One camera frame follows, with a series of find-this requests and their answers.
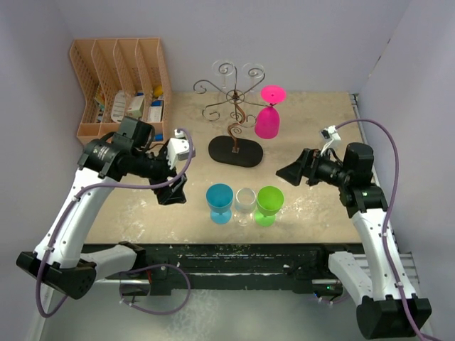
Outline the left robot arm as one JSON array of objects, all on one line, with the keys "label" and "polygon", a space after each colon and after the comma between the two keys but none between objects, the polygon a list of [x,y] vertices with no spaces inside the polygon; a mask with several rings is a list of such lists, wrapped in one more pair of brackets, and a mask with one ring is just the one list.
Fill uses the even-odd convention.
[{"label": "left robot arm", "polygon": [[157,154],[150,152],[155,129],[138,119],[126,117],[115,132],[89,142],[77,162],[75,178],[58,216],[33,251],[19,254],[16,264],[36,279],[36,290],[45,284],[75,300],[93,283],[124,272],[139,278],[146,271],[145,253],[129,242],[120,242],[101,254],[83,254],[82,247],[105,200],[115,188],[127,189],[121,179],[135,175],[148,180],[160,205],[183,204],[184,170],[178,161],[194,155],[188,130],[180,128]]}]

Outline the pink plastic wine glass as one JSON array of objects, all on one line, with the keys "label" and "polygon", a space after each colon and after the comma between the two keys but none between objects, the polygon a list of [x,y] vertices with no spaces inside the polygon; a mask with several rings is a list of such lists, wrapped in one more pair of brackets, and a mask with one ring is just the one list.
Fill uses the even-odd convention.
[{"label": "pink plastic wine glass", "polygon": [[261,98],[267,103],[257,115],[255,133],[261,139],[274,139],[279,133],[280,116],[274,108],[286,99],[286,91],[278,85],[267,85],[260,92]]}]

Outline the blue plastic wine glass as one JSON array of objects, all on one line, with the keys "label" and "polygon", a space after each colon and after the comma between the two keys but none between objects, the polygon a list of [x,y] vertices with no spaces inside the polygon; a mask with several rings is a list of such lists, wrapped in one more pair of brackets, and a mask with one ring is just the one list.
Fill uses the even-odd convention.
[{"label": "blue plastic wine glass", "polygon": [[223,183],[214,184],[207,189],[205,198],[210,208],[211,220],[216,224],[227,224],[232,217],[232,188]]}]

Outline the clear tall flute glass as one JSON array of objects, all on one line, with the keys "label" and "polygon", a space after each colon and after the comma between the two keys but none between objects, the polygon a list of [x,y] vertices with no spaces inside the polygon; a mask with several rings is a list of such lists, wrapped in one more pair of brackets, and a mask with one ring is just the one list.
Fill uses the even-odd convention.
[{"label": "clear tall flute glass", "polygon": [[235,72],[233,62],[229,60],[216,60],[212,64],[212,71],[220,78],[221,90],[227,92],[227,80]]}]

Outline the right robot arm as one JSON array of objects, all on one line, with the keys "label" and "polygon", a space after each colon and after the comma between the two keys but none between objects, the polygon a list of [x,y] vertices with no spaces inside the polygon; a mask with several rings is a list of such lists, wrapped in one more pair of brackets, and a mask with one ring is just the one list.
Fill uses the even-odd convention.
[{"label": "right robot arm", "polygon": [[418,296],[402,265],[386,221],[387,200],[373,182],[373,161],[373,149],[358,142],[347,145],[343,161],[306,148],[276,174],[294,186],[305,178],[309,186],[327,183],[338,188],[340,201],[360,236],[368,267],[363,269],[347,251],[336,251],[316,260],[317,272],[341,281],[356,305],[356,320],[365,339],[413,337],[432,308],[428,299]]}]

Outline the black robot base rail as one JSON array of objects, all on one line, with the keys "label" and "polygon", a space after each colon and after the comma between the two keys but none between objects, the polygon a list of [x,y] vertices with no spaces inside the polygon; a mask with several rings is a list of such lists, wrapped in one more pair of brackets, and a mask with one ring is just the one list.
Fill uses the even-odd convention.
[{"label": "black robot base rail", "polygon": [[151,272],[153,296],[174,289],[259,290],[340,294],[333,257],[346,268],[359,265],[373,275],[360,244],[86,244],[74,269],[52,269],[48,283],[74,299],[83,297],[94,282],[104,279],[144,279]]}]

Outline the green plastic wine glass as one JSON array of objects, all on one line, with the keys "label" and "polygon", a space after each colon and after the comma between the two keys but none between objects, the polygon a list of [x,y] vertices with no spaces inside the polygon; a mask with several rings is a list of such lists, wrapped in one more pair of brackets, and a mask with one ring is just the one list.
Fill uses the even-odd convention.
[{"label": "green plastic wine glass", "polygon": [[276,214],[284,204],[283,192],[274,186],[265,186],[257,194],[257,206],[254,213],[255,222],[261,227],[274,224]]}]

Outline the clear short wine glass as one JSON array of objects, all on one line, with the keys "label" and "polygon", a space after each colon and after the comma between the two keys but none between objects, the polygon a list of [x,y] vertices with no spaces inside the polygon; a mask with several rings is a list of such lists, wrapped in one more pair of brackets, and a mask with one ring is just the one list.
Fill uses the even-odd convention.
[{"label": "clear short wine glass", "polygon": [[242,66],[242,72],[245,77],[250,81],[247,91],[252,91],[265,79],[265,69],[259,63],[246,63]]}]

